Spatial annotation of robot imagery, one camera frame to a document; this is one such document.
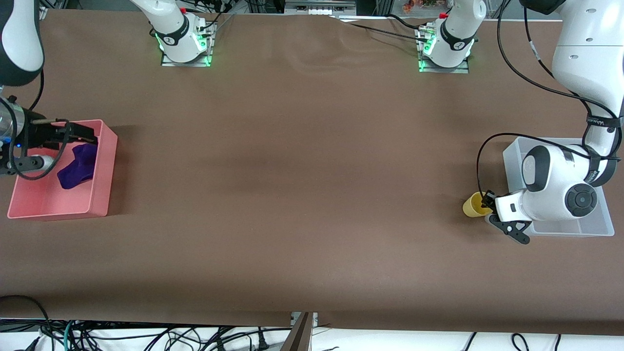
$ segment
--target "white bin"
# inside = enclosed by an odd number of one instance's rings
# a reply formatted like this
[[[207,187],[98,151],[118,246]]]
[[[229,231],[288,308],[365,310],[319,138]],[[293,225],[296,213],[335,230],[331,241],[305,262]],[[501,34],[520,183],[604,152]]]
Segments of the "white bin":
[[[543,138],[561,145],[580,144],[581,139],[567,138]],[[547,145],[543,142],[518,137],[503,151],[505,173],[509,192],[514,192],[525,187],[522,180],[522,160],[535,146]],[[528,236],[554,236],[554,237],[610,237],[615,230],[611,222],[611,215],[605,200],[602,187],[597,187],[598,204],[592,213],[576,220],[562,220],[559,222],[533,222],[524,233]]]

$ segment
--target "yellow cup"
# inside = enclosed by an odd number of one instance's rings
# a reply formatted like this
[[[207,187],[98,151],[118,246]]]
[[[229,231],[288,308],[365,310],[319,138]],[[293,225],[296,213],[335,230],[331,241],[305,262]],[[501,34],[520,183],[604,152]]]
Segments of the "yellow cup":
[[[474,193],[470,196],[469,199],[466,200],[462,209],[464,210],[464,214],[468,217],[483,217],[492,213],[492,210],[488,208],[481,207],[481,200],[483,197],[479,192]]]

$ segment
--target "brown table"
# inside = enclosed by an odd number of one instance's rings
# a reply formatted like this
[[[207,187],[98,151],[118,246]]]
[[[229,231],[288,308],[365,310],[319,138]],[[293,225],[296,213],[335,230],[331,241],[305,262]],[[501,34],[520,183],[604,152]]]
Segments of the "brown table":
[[[560,23],[532,28],[551,57]],[[413,42],[324,16],[237,16],[209,69],[160,67],[148,30],[137,12],[42,22],[37,110],[119,135],[110,215],[0,218],[0,293],[62,319],[284,325],[313,310],[333,327],[624,334],[624,172],[605,186],[611,238],[522,246],[461,211],[489,135],[585,127],[580,103],[504,65],[494,22],[468,75],[419,73]],[[521,22],[504,42],[558,87]],[[11,92],[28,106],[36,90]],[[484,187],[506,190],[510,141],[487,148]],[[0,179],[2,213],[13,182]]]

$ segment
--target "purple cloth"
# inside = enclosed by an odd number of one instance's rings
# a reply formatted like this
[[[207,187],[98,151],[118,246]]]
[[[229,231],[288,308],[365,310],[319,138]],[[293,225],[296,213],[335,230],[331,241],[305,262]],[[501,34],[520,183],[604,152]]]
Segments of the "purple cloth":
[[[86,180],[93,179],[95,171],[97,145],[82,144],[73,148],[72,151],[74,160],[61,169],[57,175],[63,189],[71,189]]]

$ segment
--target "pink bin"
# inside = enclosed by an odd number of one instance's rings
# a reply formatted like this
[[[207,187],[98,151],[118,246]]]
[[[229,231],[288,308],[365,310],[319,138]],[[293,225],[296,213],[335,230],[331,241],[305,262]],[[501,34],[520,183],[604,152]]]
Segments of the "pink bin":
[[[72,149],[83,143],[68,144],[54,170],[43,179],[33,181],[17,178],[7,215],[10,219],[46,221],[106,216],[109,211],[117,135],[100,119],[76,123],[93,128],[98,137],[93,179],[73,189],[61,188],[57,173],[74,160]],[[57,151],[31,149],[28,153],[55,157]]]

